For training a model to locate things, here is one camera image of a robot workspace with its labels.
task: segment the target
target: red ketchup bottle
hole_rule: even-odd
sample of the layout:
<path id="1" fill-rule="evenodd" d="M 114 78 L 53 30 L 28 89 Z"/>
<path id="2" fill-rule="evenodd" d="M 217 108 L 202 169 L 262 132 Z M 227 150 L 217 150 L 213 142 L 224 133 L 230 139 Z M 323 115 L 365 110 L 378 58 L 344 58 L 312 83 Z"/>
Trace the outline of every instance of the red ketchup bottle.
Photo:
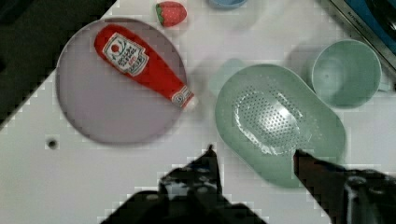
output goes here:
<path id="1" fill-rule="evenodd" d="M 130 79 L 148 87 L 173 104 L 192 110 L 198 99 L 166 62 L 144 40 L 125 27 L 109 24 L 94 43 L 106 62 Z"/>

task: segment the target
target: plate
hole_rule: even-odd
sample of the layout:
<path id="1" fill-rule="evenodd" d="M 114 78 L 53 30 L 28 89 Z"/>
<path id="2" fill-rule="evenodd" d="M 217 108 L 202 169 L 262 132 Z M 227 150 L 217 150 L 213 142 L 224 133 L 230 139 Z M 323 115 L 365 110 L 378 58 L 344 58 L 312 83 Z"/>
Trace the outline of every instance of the plate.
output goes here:
<path id="1" fill-rule="evenodd" d="M 160 31 L 134 19 L 95 21 L 70 39 L 59 59 L 56 88 L 61 109 L 73 127 L 93 141 L 122 145 L 153 141 L 173 126 L 181 109 L 99 58 L 93 42 L 110 23 L 142 37 L 186 83 L 177 49 Z"/>

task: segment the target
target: white table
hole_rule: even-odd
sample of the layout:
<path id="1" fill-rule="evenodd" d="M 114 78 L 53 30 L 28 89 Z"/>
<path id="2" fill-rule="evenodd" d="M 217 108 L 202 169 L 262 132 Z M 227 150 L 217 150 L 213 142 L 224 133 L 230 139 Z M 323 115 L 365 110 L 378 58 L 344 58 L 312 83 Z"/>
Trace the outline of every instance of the white table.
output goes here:
<path id="1" fill-rule="evenodd" d="M 0 132 L 0 223 L 99 223 L 112 209 L 159 177 L 200 156 L 214 143 L 224 195 L 245 202 L 271 224 L 329 223 L 305 189 L 280 189 L 263 181 L 220 139 L 214 122 L 216 99 L 208 78 L 227 59 L 277 63 L 299 73 L 301 45 L 328 45 L 347 37 L 316 0 L 249 0 L 233 11 L 184 0 L 188 21 L 164 30 L 156 1 L 120 0 L 106 16 L 134 17 L 156 26 L 177 46 L 192 90 L 202 104 L 183 114 L 156 142 L 140 147 L 101 146 L 77 133 L 59 108 L 54 73 Z M 368 104 L 336 110 L 346 126 L 346 163 L 396 171 L 396 96 L 378 93 Z M 46 146 L 49 138 L 57 149 Z"/>

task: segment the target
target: toy strawberry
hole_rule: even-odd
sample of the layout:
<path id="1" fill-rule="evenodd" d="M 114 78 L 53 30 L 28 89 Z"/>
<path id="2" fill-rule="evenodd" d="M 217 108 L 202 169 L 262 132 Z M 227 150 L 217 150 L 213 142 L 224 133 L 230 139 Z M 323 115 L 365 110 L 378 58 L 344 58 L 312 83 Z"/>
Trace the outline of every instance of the toy strawberry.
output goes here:
<path id="1" fill-rule="evenodd" d="M 177 25 L 187 17 L 186 8 L 178 2 L 161 2 L 155 6 L 158 20 L 164 27 Z"/>

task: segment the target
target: cup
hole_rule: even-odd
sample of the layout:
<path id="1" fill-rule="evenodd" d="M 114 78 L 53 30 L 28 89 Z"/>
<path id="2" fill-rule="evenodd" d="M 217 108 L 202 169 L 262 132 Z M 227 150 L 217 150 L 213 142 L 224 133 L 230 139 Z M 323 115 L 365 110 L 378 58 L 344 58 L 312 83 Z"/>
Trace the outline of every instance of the cup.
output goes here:
<path id="1" fill-rule="evenodd" d="M 381 83 L 381 62 L 366 44 L 347 39 L 331 44 L 307 63 L 307 82 L 318 98 L 334 107 L 354 108 L 377 91 L 390 91 Z"/>

